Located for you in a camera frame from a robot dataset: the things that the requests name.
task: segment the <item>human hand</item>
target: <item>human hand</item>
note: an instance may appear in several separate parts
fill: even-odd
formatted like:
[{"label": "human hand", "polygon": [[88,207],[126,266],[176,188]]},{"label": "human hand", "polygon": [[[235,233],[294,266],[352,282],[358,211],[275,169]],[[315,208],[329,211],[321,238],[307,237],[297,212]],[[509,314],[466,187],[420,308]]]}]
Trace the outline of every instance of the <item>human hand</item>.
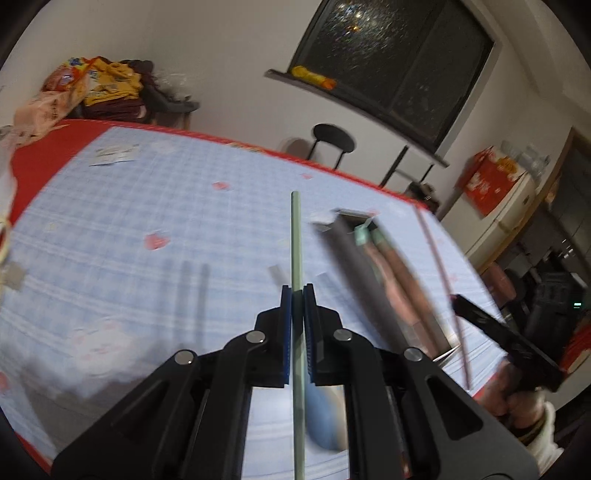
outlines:
[{"label": "human hand", "polygon": [[526,429],[544,415],[544,394],[541,391],[521,391],[506,397],[506,392],[515,382],[516,370],[509,361],[503,360],[496,375],[484,386],[478,403],[495,417],[510,414],[513,427]]}]

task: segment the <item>white wall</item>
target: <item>white wall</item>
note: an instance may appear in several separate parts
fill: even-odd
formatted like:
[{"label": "white wall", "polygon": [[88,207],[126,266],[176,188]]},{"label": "white wall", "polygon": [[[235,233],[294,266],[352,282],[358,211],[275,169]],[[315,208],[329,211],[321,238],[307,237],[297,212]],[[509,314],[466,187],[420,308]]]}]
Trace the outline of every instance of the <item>white wall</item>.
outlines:
[{"label": "white wall", "polygon": [[[311,139],[313,125],[342,126],[358,149],[341,169],[379,183],[405,145],[396,133],[343,106],[264,77],[283,70],[308,26],[319,0],[168,0],[154,10],[151,58],[159,65],[198,77],[195,97],[202,103],[191,127],[206,133],[281,150],[292,138]],[[435,166],[428,180],[445,199],[466,160],[500,144],[523,109],[530,86],[510,43],[479,0],[475,4],[501,39],[498,62],[463,129],[444,156],[448,169]],[[331,164],[337,152],[320,149]],[[402,170],[420,177],[429,162],[409,152]],[[402,190],[408,181],[393,177],[389,187]]]},{"label": "white wall", "polygon": [[[194,97],[202,104],[192,116],[194,130],[283,150],[292,139],[311,140],[313,125],[335,123],[358,143],[357,150],[345,156],[342,170],[379,183],[406,143],[401,137],[331,100],[264,77],[270,68],[287,68],[318,4],[319,0],[51,0],[0,70],[0,86],[5,86],[0,92],[0,125],[11,123],[15,108],[70,56],[143,57],[194,80]],[[472,5],[502,47],[444,155],[450,167],[435,166],[429,174],[441,200],[449,196],[475,152],[507,137],[537,145],[539,141],[527,140],[528,132],[535,136],[536,131],[554,131],[558,121],[536,113],[535,94],[512,45],[481,0]],[[560,123],[564,130],[569,120]],[[554,148],[559,143],[556,138]],[[338,155],[327,145],[318,153],[329,165]],[[400,169],[420,177],[428,165],[428,158],[411,149]],[[388,187],[403,190],[407,183],[395,175]]]},{"label": "white wall", "polygon": [[550,156],[550,164],[541,178],[538,190],[556,165],[573,126],[591,140],[590,123],[577,122],[568,111],[556,108],[535,92],[529,93],[527,104],[507,136],[507,140],[522,150],[531,144],[541,154]]},{"label": "white wall", "polygon": [[0,70],[0,126],[70,57],[148,54],[154,0],[51,0],[33,19]]}]

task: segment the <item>white sleeve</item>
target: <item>white sleeve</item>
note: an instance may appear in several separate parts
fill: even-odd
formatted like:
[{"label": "white sleeve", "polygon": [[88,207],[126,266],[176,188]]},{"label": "white sleeve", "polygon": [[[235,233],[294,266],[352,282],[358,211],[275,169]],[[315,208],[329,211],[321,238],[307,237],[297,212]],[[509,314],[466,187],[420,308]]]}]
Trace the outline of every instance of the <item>white sleeve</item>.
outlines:
[{"label": "white sleeve", "polygon": [[543,475],[548,468],[562,454],[563,449],[554,443],[554,419],[556,411],[550,402],[545,403],[544,427],[538,436],[527,446],[527,449],[538,462],[540,475]]}]

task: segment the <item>window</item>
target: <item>window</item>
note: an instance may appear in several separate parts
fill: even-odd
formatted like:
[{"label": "window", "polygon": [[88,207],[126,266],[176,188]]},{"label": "window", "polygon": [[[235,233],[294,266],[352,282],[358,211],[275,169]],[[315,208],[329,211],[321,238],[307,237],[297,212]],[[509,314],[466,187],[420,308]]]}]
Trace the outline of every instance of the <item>window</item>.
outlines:
[{"label": "window", "polygon": [[336,80],[330,95],[434,153],[492,46],[460,0],[324,0],[290,71]]}]

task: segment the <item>green rod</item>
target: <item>green rod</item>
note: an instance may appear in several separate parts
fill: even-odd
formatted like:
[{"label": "green rod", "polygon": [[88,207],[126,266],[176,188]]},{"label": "green rod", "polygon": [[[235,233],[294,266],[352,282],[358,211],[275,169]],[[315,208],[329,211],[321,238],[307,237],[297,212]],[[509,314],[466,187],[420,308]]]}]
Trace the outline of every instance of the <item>green rod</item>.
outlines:
[{"label": "green rod", "polygon": [[294,472],[295,480],[304,480],[306,466],[306,337],[303,318],[303,274],[301,258],[300,192],[291,192],[291,289],[293,291],[293,409],[294,409]]}]

